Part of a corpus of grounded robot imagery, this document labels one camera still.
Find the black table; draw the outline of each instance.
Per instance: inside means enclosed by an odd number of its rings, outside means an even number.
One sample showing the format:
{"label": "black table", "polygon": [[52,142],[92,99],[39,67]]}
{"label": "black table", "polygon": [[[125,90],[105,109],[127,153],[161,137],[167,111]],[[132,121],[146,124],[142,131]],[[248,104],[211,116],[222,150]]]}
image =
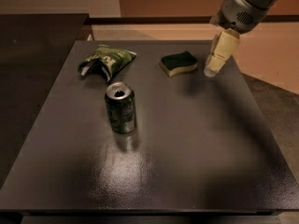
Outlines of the black table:
{"label": "black table", "polygon": [[[112,81],[135,91],[138,127],[111,131],[98,75],[80,61],[99,42],[76,42],[0,190],[0,209],[29,214],[273,213],[299,209],[299,188],[231,59],[203,75],[209,41],[105,42],[137,52]],[[190,51],[191,74],[158,62]]]}

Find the sponge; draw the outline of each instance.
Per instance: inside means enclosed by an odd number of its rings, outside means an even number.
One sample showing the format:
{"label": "sponge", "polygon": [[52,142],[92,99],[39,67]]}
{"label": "sponge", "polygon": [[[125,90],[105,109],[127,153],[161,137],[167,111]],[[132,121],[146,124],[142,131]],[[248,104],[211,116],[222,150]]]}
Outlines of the sponge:
{"label": "sponge", "polygon": [[197,60],[188,51],[164,56],[160,66],[171,77],[178,73],[190,72],[197,68]]}

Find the green soda can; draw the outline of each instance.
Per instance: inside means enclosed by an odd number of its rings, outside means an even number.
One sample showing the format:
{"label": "green soda can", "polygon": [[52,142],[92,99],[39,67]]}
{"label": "green soda can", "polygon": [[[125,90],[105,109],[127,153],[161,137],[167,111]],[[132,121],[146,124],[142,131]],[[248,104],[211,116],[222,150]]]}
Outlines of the green soda can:
{"label": "green soda can", "polygon": [[105,101],[112,130],[129,133],[136,126],[135,94],[123,82],[115,82],[107,87]]}

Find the green snack bag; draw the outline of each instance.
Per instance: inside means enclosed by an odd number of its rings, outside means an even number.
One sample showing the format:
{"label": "green snack bag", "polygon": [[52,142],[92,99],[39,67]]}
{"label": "green snack bag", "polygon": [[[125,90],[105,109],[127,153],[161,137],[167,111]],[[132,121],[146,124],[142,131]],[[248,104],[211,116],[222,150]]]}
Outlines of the green snack bag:
{"label": "green snack bag", "polygon": [[99,45],[93,54],[78,66],[78,71],[85,77],[86,74],[92,71],[102,70],[107,76],[107,81],[110,81],[135,56],[136,53],[126,49]]}

